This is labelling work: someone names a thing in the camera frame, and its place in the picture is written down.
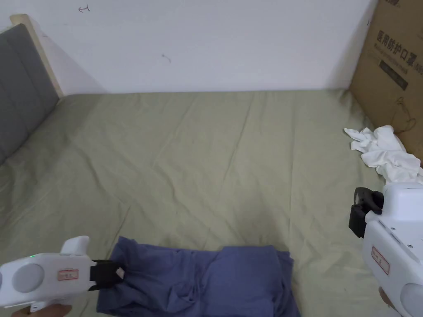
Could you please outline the person's right hand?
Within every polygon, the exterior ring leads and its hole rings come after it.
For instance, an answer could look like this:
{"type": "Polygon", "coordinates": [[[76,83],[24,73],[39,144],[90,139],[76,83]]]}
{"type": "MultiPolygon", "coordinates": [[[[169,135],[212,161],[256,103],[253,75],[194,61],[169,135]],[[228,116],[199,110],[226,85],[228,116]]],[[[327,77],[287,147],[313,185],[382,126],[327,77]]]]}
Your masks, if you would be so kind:
{"type": "Polygon", "coordinates": [[[384,292],[384,290],[383,290],[383,288],[382,288],[382,287],[379,287],[379,288],[378,288],[378,292],[379,292],[379,295],[380,295],[380,297],[381,297],[382,301],[383,301],[386,305],[388,305],[389,307],[394,308],[394,306],[393,306],[393,304],[392,304],[391,300],[388,298],[387,294],[384,292]]]}

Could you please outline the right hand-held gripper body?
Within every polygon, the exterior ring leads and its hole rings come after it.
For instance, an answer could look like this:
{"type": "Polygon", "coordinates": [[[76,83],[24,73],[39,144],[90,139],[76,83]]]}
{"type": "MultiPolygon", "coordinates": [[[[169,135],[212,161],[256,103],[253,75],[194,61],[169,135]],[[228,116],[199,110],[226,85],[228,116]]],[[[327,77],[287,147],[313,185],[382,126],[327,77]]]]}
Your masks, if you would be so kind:
{"type": "Polygon", "coordinates": [[[403,317],[423,315],[423,186],[389,183],[383,213],[351,206],[349,228],[363,240],[362,256],[403,317]]]}

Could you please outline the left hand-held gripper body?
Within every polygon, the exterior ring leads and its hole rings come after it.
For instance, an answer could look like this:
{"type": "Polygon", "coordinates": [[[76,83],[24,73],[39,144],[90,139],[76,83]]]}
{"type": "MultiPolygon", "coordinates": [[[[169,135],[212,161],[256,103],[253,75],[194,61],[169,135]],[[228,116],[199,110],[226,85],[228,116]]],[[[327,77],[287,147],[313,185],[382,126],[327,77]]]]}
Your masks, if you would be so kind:
{"type": "Polygon", "coordinates": [[[97,284],[91,270],[106,260],[87,255],[90,239],[77,236],[58,253],[38,253],[1,265],[0,306],[30,305],[35,312],[52,304],[69,305],[97,284]]]}

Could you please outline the person's left hand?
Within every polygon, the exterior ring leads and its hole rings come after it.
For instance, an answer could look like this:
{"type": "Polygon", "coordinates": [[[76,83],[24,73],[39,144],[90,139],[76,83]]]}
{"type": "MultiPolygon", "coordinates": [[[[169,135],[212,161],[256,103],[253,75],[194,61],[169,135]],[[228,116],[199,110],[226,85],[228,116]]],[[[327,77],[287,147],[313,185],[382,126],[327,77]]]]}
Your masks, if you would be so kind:
{"type": "Polygon", "coordinates": [[[72,310],[71,305],[53,304],[36,312],[30,312],[30,307],[13,312],[11,317],[65,317],[72,310]]]}

